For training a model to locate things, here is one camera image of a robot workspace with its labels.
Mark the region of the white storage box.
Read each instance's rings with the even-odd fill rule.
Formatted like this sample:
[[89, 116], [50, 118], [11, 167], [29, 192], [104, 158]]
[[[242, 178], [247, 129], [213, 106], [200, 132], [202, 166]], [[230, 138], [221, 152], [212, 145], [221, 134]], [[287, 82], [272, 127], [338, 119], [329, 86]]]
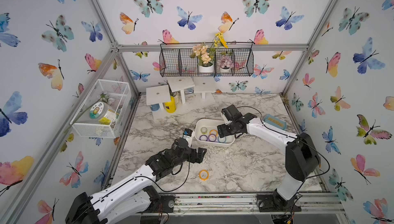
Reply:
[[195, 138], [202, 145], [213, 145], [229, 147], [235, 142], [235, 136], [220, 137], [218, 126], [222, 125], [220, 120], [200, 119], [195, 127]]

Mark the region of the orange tape roll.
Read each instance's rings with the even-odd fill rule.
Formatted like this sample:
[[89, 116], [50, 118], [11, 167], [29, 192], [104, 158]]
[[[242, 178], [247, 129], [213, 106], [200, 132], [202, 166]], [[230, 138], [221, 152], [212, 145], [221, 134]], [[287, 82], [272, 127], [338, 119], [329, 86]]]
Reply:
[[209, 134], [210, 135], [213, 134], [213, 135], [217, 136], [218, 132], [217, 132], [217, 130], [213, 129], [213, 130], [210, 130]]
[[209, 179], [209, 172], [207, 170], [201, 170], [199, 172], [199, 178], [202, 181], [206, 181]]

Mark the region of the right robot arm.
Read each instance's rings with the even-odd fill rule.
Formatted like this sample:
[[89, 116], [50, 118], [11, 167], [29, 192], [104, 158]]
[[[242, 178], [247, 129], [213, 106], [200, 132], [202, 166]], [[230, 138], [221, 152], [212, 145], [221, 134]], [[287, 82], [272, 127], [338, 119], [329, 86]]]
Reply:
[[218, 126], [219, 137], [253, 135], [277, 147], [285, 155], [286, 174], [272, 194], [257, 196], [259, 211], [299, 212], [297, 193], [321, 163], [312, 138], [306, 133], [281, 130], [254, 114], [242, 114], [234, 105], [222, 109], [221, 116], [225, 123]]

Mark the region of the purple tape roll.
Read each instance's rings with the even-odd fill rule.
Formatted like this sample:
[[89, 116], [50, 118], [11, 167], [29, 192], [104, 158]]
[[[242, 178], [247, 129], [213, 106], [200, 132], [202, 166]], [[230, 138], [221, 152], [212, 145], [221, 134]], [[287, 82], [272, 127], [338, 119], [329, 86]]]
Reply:
[[201, 136], [199, 137], [199, 140], [200, 140], [200, 141], [203, 141], [203, 142], [206, 142], [206, 141], [208, 141], [208, 137], [207, 137], [206, 135], [201, 135]]
[[215, 135], [215, 134], [210, 134], [210, 135], [208, 136], [208, 140], [209, 140], [210, 142], [216, 142], [216, 135]]

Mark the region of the pale green tape roll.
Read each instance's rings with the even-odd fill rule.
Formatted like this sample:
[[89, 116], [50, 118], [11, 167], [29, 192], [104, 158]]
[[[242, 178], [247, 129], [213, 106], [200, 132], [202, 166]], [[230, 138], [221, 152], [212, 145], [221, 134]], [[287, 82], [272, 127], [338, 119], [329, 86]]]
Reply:
[[203, 135], [205, 135], [205, 134], [208, 133], [208, 129], [207, 129], [206, 127], [202, 127], [202, 128], [200, 129], [200, 131], [201, 131], [201, 133], [202, 133]]

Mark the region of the blue tape roll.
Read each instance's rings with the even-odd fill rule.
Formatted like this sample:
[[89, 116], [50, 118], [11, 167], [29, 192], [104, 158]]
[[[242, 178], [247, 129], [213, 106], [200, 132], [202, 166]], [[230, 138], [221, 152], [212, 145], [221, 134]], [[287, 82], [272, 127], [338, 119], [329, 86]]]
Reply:
[[226, 137], [219, 137], [219, 136], [217, 137], [217, 142], [219, 143], [225, 144], [226, 141], [227, 141]]

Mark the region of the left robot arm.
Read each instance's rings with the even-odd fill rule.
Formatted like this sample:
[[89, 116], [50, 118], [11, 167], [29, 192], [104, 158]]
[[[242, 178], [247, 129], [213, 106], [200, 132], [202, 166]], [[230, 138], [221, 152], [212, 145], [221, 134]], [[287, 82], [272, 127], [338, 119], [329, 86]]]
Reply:
[[114, 224], [160, 203], [157, 181], [184, 162], [202, 163], [207, 150], [192, 149], [178, 138], [171, 148], [151, 156], [139, 169], [111, 187], [78, 195], [65, 218], [67, 224]]

